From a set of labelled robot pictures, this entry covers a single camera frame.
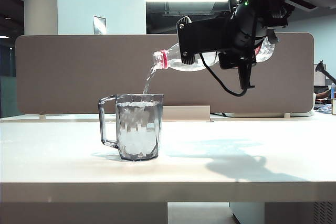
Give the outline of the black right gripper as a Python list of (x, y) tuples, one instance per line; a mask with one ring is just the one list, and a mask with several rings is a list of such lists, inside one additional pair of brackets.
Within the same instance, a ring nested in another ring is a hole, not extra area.
[(261, 0), (243, 0), (238, 4), (229, 20), (228, 51), (219, 53), (221, 69), (238, 69), (241, 89), (251, 89), (251, 69), (256, 64), (255, 58), (248, 58), (244, 54), (234, 51), (245, 51), (257, 48), (263, 40), (264, 34), (260, 31)]

